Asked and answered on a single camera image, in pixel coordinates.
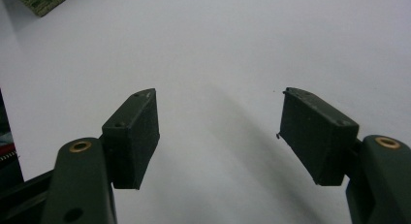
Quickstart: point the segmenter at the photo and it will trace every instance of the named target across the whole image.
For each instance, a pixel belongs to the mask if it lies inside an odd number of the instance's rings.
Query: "brass screw insert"
[[[383,147],[386,147],[386,148],[398,149],[398,148],[401,147],[401,145],[397,141],[386,138],[386,137],[375,138],[375,141],[378,144],[380,144],[380,145],[382,145]]]
[[[91,147],[91,142],[86,142],[86,141],[77,142],[70,146],[70,152],[79,153],[79,152],[87,150],[90,147]]]

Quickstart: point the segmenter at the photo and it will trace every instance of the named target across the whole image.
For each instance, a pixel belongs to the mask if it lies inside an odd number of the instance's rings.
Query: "white table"
[[[0,86],[25,179],[157,89],[161,139],[119,223],[350,223],[279,130],[287,86],[411,144],[409,0],[0,0]]]

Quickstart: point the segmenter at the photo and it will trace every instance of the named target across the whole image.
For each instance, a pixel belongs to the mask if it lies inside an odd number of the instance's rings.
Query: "screw hole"
[[[394,142],[394,141],[388,140],[388,139],[383,139],[383,140],[381,140],[381,142],[383,142],[384,144],[395,145],[395,142]]]
[[[79,218],[82,217],[82,214],[83,214],[83,211],[81,208],[73,208],[73,209],[70,209],[68,212],[66,212],[66,215],[64,215],[63,220],[68,223],[74,222],[74,221],[79,220]]]
[[[73,149],[80,150],[80,149],[84,149],[86,146],[87,144],[85,143],[79,143],[79,144],[73,145]]]

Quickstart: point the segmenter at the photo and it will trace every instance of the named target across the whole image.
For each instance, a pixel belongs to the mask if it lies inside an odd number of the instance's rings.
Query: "white surface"
[[[161,140],[119,223],[350,223],[275,138],[283,91],[309,90],[363,138],[411,144],[411,0],[0,0],[0,85],[26,179],[157,89]]]

